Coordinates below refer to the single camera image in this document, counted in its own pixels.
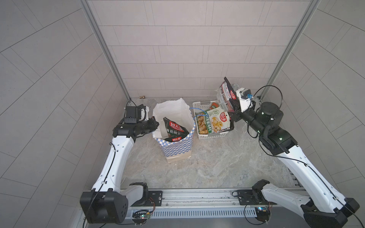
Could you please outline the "dark green seasoning packet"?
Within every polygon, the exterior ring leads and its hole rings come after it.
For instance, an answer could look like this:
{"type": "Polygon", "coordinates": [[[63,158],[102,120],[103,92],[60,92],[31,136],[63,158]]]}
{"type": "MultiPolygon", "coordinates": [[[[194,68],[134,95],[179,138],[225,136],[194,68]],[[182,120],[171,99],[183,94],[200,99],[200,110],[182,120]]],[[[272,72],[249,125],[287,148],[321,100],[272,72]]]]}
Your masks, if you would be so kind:
{"type": "Polygon", "coordinates": [[[187,131],[187,129],[185,127],[177,124],[174,121],[171,121],[170,119],[168,119],[166,117],[164,117],[163,120],[164,120],[165,128],[166,128],[166,131],[168,134],[168,137],[165,138],[165,141],[174,143],[174,142],[178,142],[188,136],[189,131],[187,131]]]}

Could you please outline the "red seasoning packet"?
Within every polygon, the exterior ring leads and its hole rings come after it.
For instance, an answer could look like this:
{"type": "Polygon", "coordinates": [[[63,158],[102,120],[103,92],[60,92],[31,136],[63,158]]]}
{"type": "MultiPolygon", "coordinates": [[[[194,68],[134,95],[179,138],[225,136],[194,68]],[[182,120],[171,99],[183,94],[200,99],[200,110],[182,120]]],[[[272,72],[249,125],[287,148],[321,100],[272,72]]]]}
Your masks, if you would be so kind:
{"type": "Polygon", "coordinates": [[[236,111],[239,102],[236,97],[236,92],[227,77],[224,77],[224,81],[218,89],[217,100],[223,110],[227,112],[236,111]]]}

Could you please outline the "checkered paper bag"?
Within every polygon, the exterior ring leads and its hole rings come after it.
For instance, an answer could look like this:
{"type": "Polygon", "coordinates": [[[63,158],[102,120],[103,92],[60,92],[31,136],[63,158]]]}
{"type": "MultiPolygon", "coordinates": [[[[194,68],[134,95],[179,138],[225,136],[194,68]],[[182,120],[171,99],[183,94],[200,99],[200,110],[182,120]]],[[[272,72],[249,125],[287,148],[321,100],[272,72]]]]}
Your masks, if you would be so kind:
{"type": "Polygon", "coordinates": [[[190,158],[197,128],[192,108],[182,99],[159,103],[153,109],[159,123],[153,132],[168,163],[190,158]]]}

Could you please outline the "mapo tofu sauce packet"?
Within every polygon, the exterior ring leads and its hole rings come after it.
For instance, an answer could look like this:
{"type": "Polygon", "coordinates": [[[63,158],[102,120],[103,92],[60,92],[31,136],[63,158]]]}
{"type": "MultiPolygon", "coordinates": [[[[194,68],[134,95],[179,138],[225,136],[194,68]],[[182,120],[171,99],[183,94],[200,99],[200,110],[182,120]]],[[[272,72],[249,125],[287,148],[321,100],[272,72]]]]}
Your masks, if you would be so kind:
{"type": "Polygon", "coordinates": [[[198,113],[195,119],[198,133],[201,135],[221,133],[231,129],[229,113],[220,107],[198,113]]]}

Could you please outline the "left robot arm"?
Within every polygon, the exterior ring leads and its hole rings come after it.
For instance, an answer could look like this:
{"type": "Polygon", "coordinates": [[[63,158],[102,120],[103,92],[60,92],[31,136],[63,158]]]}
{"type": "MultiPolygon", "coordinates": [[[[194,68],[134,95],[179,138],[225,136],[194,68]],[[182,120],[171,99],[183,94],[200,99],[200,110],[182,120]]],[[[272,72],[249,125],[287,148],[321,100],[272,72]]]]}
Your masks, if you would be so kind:
{"type": "Polygon", "coordinates": [[[121,224],[133,204],[145,205],[148,187],[144,182],[121,189],[123,171],[138,137],[155,131],[159,123],[154,117],[137,123],[119,123],[113,130],[110,152],[91,191],[83,192],[80,205],[89,224],[121,224]]]}

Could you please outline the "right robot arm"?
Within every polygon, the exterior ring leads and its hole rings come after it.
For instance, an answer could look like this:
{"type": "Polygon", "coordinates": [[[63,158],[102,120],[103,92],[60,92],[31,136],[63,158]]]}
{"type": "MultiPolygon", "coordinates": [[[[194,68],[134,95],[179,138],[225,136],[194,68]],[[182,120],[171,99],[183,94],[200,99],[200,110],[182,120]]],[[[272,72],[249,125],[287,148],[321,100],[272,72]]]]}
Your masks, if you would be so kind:
{"type": "Polygon", "coordinates": [[[256,202],[275,203],[301,216],[311,228],[342,228],[360,208],[354,198],[347,198],[317,170],[293,136],[279,124],[284,116],[280,107],[264,102],[259,108],[251,99],[240,105],[230,99],[234,117],[243,120],[257,133],[264,153],[279,159],[295,175],[308,196],[300,196],[260,180],[252,187],[256,202]]]}

